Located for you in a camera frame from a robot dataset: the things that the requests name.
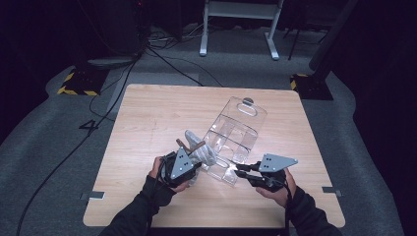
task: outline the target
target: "sleeve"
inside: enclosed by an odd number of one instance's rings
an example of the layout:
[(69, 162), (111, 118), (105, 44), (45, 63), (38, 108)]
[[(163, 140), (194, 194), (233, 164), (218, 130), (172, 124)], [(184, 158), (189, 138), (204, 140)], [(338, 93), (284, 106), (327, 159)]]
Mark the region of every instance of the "sleeve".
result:
[(316, 208), (314, 199), (298, 186), (289, 214), (299, 236), (342, 235), (334, 225), (328, 223), (326, 213), (322, 209)]
[[(155, 194), (152, 200), (150, 197), (153, 191)], [(141, 192), (114, 216), (110, 224), (99, 235), (145, 235), (149, 214), (154, 216), (159, 212), (160, 207), (168, 206), (175, 194), (166, 185), (147, 176), (147, 181)]]

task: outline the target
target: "electrical cable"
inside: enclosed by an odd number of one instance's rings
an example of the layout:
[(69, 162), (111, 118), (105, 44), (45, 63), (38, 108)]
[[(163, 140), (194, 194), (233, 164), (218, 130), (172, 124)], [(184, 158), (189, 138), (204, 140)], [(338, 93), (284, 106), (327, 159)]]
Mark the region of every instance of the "electrical cable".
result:
[[(122, 77), (123, 77), (123, 74), (125, 74), (125, 71), (126, 71), (126, 69), (128, 69), (129, 68), (129, 66), (127, 66), (127, 67), (125, 67), (125, 69), (123, 69), (123, 72), (122, 72), (122, 74), (120, 75), (120, 77), (119, 77), (119, 79), (117, 79), (116, 81), (114, 81), (113, 83), (111, 83), (108, 87), (106, 87), (106, 88), (104, 88), (100, 93), (103, 93), (104, 91), (106, 91), (106, 90), (108, 90), (110, 87), (112, 87), (114, 84), (116, 84), (117, 82), (119, 82), (121, 79), (122, 79)], [(99, 116), (99, 117), (104, 117), (103, 115), (100, 115), (100, 114), (98, 114), (97, 112), (95, 112), (95, 111), (93, 111), (92, 110), (92, 102), (95, 100), (95, 98), (96, 98), (97, 96), (94, 96), (93, 98), (92, 98), (92, 100), (89, 102), (89, 111), (92, 113), (92, 114), (94, 114), (94, 115), (96, 115), (96, 116)], [(108, 117), (105, 117), (107, 120), (109, 120), (109, 121), (115, 121), (115, 120), (113, 120), (113, 119), (111, 119), (111, 118), (108, 118)]]
[[(149, 55), (149, 56), (151, 56), (151, 57), (157, 57), (156, 55), (150, 55), (149, 53), (147, 53), (146, 51), (145, 51), (145, 53), (147, 54), (147, 55)], [(208, 73), (222, 88), (224, 88), (224, 85), (222, 85), (221, 84), (221, 82), (212, 74), (212, 73), (210, 73), (208, 70), (206, 70), (204, 67), (202, 67), (202, 66), (200, 66), (199, 64), (197, 64), (197, 63), (194, 63), (194, 62), (191, 62), (191, 61), (188, 61), (188, 60), (185, 60), (185, 59), (182, 59), (182, 58), (176, 58), (176, 57), (168, 57), (168, 56), (163, 56), (164, 58), (167, 58), (167, 59), (172, 59), (172, 60), (181, 60), (181, 61), (185, 61), (185, 62), (188, 62), (188, 63), (190, 63), (190, 64), (193, 64), (193, 65), (195, 65), (195, 66), (198, 66), (198, 67), (200, 67), (200, 69), (202, 69), (203, 71), (205, 71), (206, 73)]]
[(156, 53), (152, 48), (148, 47), (148, 49), (153, 52), (157, 57), (159, 57), (160, 59), (162, 59), (162, 61), (164, 61), (166, 64), (168, 64), (170, 67), (172, 67), (175, 71), (177, 71), (178, 73), (180, 73), (181, 75), (189, 78), (190, 80), (192, 80), (193, 82), (197, 83), (199, 86), (204, 87), (204, 85), (198, 81), (196, 81), (195, 79), (191, 78), (190, 76), (188, 76), (187, 74), (185, 74), (184, 72), (178, 70), (176, 67), (174, 67), (171, 63), (169, 63), (167, 60), (165, 60), (165, 58), (163, 58), (161, 55), (159, 55), (158, 53)]
[[(139, 58), (136, 59), (134, 61), (134, 63), (132, 63), (132, 66), (130, 67), (128, 74), (126, 76), (125, 82), (123, 84), (123, 87), (126, 85), (129, 75), (132, 71), (132, 68), (135, 66), (135, 64), (138, 62)], [(110, 109), (107, 111), (107, 113), (104, 115), (104, 117), (102, 117), (100, 119), (100, 121), (93, 127), (91, 126), (89, 129), (88, 134), (76, 145), (76, 147), (74, 147), (70, 153), (61, 161), (59, 162), (59, 164), (46, 176), (46, 178), (42, 181), (42, 183), (37, 187), (37, 189), (34, 191), (34, 193), (32, 194), (32, 196), (30, 197), (30, 200), (28, 201), (28, 203), (26, 204), (21, 217), (19, 219), (19, 223), (18, 223), (18, 229), (16, 231), (16, 236), (19, 236), (22, 230), (22, 225), (25, 219), (25, 215), (31, 205), (31, 203), (33, 202), (34, 198), (37, 196), (37, 194), (39, 193), (39, 191), (43, 188), (43, 186), (47, 183), (47, 181), (50, 179), (50, 177), (59, 169), (59, 167), (61, 167), (62, 164), (65, 163), (65, 161), (68, 160), (68, 158), (70, 158), (72, 156), (72, 154), (89, 138), (89, 136), (98, 128), (99, 124), (101, 124), (101, 122), (108, 116), (108, 114), (111, 112), (111, 110), (114, 108), (114, 106), (116, 105), (118, 99), (120, 98), (121, 94), (122, 94), (123, 88), (120, 90), (119, 95), (117, 96), (116, 100), (114, 101), (113, 105), (110, 107)]]

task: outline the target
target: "gray carpet floor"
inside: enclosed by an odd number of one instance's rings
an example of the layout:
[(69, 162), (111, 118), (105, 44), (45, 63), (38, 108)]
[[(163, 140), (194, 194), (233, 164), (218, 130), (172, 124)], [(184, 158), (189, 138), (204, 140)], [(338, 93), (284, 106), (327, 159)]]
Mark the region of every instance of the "gray carpet floor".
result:
[[(273, 61), (263, 35), (266, 30), (213, 32), (208, 37), (206, 57), (199, 55), (199, 37), (156, 51), (207, 87), (220, 87), (219, 81), (230, 88), (290, 89), (292, 74), (313, 73), (308, 63), (316, 45), (298, 44), (293, 59), (288, 61), (293, 34), (283, 39), (283, 32), (278, 31), (274, 41), (281, 58)], [(301, 37), (316, 40), (321, 35), (303, 33)], [(179, 74), (164, 61), (147, 53), (135, 65), (129, 80), (144, 84), (187, 83), (184, 78), (178, 79)], [(66, 68), (51, 78), (45, 88), (49, 98), (0, 147), (1, 235), (16, 234), (24, 207), (36, 188), (85, 138), (87, 131), (80, 130), (79, 126), (91, 119), (101, 119), (99, 115), (104, 115), (115, 101), (120, 81), (127, 75), (124, 68), (110, 71), (101, 96), (57, 94), (71, 69)], [(149, 77), (141, 81), (140, 75), (146, 73), (156, 78), (155, 81), (149, 81)], [(330, 180), (342, 193), (338, 199), (346, 224), (341, 231), (343, 235), (355, 236), (403, 235), (391, 192), (352, 120), (355, 98), (334, 74), (328, 76), (327, 83), (333, 101), (302, 100), (302, 103)], [(92, 189), (114, 124), (111, 119), (116, 116), (117, 112), (111, 112), (109, 119), (103, 120), (98, 130), (37, 193), (24, 218), (21, 235), (97, 235), (100, 232), (100, 227), (84, 226), (87, 202), (80, 200), (80, 195)]]

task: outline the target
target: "table top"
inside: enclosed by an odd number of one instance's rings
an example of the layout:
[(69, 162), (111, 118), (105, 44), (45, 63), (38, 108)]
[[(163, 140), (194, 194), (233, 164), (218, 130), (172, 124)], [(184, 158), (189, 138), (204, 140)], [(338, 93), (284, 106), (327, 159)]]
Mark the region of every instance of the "table top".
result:
[[(203, 138), (231, 96), (251, 97), (267, 111), (263, 127), (246, 163), (264, 153), (298, 159), (289, 167), (298, 186), (336, 227), (345, 223), (328, 172), (299, 95), (292, 90), (129, 85), (93, 187), (105, 192), (89, 200), (84, 223), (108, 225), (142, 189), (156, 156), (187, 143), (191, 130)], [(153, 218), (152, 227), (284, 227), (284, 208), (258, 194), (245, 179), (232, 187), (201, 171), (194, 186), (173, 197)]]

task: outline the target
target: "clear acrylic box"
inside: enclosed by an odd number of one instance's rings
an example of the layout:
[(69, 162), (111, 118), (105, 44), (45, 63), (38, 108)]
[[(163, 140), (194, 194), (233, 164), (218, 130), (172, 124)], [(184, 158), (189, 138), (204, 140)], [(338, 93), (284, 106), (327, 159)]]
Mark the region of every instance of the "clear acrylic box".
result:
[(267, 112), (251, 98), (232, 96), (204, 137), (216, 153), (217, 163), (203, 165), (207, 173), (234, 186), (237, 175), (235, 163), (244, 164), (253, 148)]

